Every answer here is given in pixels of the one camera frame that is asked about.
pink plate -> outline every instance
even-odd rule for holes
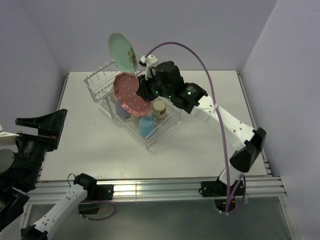
[[[143,117],[151,110],[151,103],[137,95],[138,78],[127,72],[117,75],[113,82],[114,95],[121,106],[130,114]]]

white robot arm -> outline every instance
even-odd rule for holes
[[[262,151],[266,137],[266,132],[262,128],[256,130],[238,120],[221,106],[214,106],[213,99],[204,89],[195,83],[184,82],[179,68],[172,61],[158,64],[155,56],[148,55],[143,56],[139,63],[147,69],[145,74],[138,77],[137,94],[140,97],[145,101],[153,101],[157,97],[167,98],[177,108],[185,110],[221,132],[218,108],[226,139],[236,150],[228,162],[230,185],[233,185],[243,173],[249,171]],[[226,169],[220,174],[218,180],[224,185],[228,184]]]
[[[225,136],[229,143],[232,144],[236,151],[244,148],[245,142],[251,140],[254,136],[254,128],[248,126],[230,114],[221,106],[213,106],[212,98],[208,96],[203,96],[199,101],[199,105],[195,106],[190,115],[193,115],[205,123],[209,124],[215,130],[221,133],[220,123],[216,108],[219,108],[219,112],[223,121],[223,126],[225,130]],[[230,171],[230,184],[233,185],[236,180],[243,174],[241,171],[235,169],[229,162]],[[227,184],[227,172],[226,169],[221,173],[219,180],[224,184]]]
[[[0,124],[0,146],[14,145],[19,134],[4,131]]]
[[[87,195],[88,191],[83,186],[72,185],[64,197],[32,226],[21,231],[21,217],[18,217],[0,232],[0,240],[51,240],[59,225]]]

white table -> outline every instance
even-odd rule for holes
[[[149,150],[108,118],[93,102],[83,79],[91,72],[71,72],[60,109],[67,117],[58,150],[47,154],[41,181],[66,180],[86,173],[98,180],[217,177],[225,167],[221,135],[183,112],[181,121]],[[185,82],[210,91],[204,71],[181,71]],[[236,71],[210,71],[217,102],[243,123],[252,125]],[[228,156],[234,149],[228,145]],[[264,176],[261,156],[248,176]]]

lavender wall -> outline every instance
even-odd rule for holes
[[[306,240],[320,236],[319,26],[319,0],[278,0],[242,71],[272,171]]]
[[[112,32],[125,34],[141,54],[158,43],[178,41],[211,70],[241,70],[276,1],[21,0],[65,71],[91,71],[109,61]],[[201,69],[176,46],[155,55],[182,70]]]
[[[63,75],[19,0],[0,0],[0,123],[15,132],[17,117],[57,107]]]

dish rack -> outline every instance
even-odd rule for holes
[[[138,64],[136,76],[144,73],[145,69]],[[117,70],[114,61],[105,63],[97,71],[92,71],[92,74],[87,75],[83,80],[87,86],[92,100],[98,104],[99,108],[111,119],[119,121],[127,131],[146,149],[148,150],[157,139],[164,135],[164,133],[175,126],[180,120],[181,109],[176,108],[169,100],[161,98],[166,103],[166,117],[155,120],[155,129],[146,137],[142,137],[139,134],[138,126],[132,122],[132,118],[121,118],[116,113],[116,106],[111,101],[111,96],[114,94],[113,83],[115,77],[121,72]]]

